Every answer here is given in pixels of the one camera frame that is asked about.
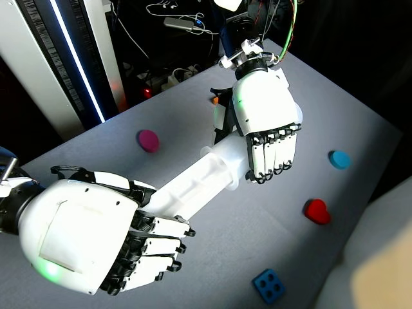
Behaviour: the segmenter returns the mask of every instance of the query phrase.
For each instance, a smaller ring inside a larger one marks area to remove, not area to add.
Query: table surface
[[[265,41],[266,50],[279,47]],[[401,133],[356,98],[288,54],[281,67],[303,110],[293,168],[264,185],[240,181],[191,219],[183,268],[116,297],[79,294],[48,282],[25,260],[17,238],[1,235],[0,295],[5,308],[267,308],[251,284],[272,268],[286,287],[273,308],[307,308],[322,287],[395,150]],[[80,165],[161,187],[212,144],[210,87],[231,87],[234,74],[218,66],[131,108],[53,149],[24,168],[44,185],[53,165]],[[157,153],[145,153],[136,134],[151,129]],[[340,171],[331,150],[352,160]],[[332,222],[303,216],[311,198],[323,199]]]

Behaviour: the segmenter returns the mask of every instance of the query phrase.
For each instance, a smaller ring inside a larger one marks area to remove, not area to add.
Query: robotic hand
[[[245,40],[241,49],[220,65],[236,69],[233,88],[211,89],[219,97],[215,109],[215,143],[236,127],[247,140],[247,179],[264,183],[291,168],[302,111],[288,91],[282,69],[271,70],[279,56],[263,52],[259,38]]]
[[[194,236],[189,222],[144,211],[155,188],[119,175],[59,166],[59,180],[44,189],[28,177],[2,173],[0,231],[18,234],[25,256],[46,279],[66,288],[110,295],[177,272]],[[64,179],[62,171],[75,171]]]

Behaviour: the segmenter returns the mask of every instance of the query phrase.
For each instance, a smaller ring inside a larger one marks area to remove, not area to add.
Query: red heart
[[[304,215],[316,224],[328,224],[331,220],[326,204],[320,199],[312,200],[304,211]]]

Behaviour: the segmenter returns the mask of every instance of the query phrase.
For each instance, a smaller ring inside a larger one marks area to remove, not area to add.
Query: white light strip
[[[93,91],[91,90],[88,78],[87,78],[86,74],[84,73],[82,64],[80,63],[80,59],[77,56],[75,47],[74,47],[74,45],[73,45],[73,43],[70,39],[70,35],[67,31],[66,25],[64,24],[62,14],[60,14],[60,10],[59,10],[59,7],[57,6],[56,0],[50,0],[50,3],[51,3],[51,6],[53,7],[54,14],[56,14],[56,17],[57,17],[57,20],[59,22],[60,28],[63,31],[63,35],[64,35],[64,38],[66,39],[66,42],[69,46],[70,52],[73,55],[73,59],[76,62],[77,68],[79,69],[80,75],[82,76],[84,85],[86,86],[86,88],[88,90],[91,101],[93,102],[93,105],[95,106],[96,112],[97,112],[100,120],[102,121],[102,123],[104,123],[105,120],[104,120],[102,111],[100,110],[100,107],[97,104],[97,101],[96,101],[95,95],[93,94]]]

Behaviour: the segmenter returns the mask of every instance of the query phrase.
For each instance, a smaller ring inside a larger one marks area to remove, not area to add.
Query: blue circle
[[[333,151],[329,155],[329,160],[337,169],[347,169],[350,165],[350,157],[343,151]]]

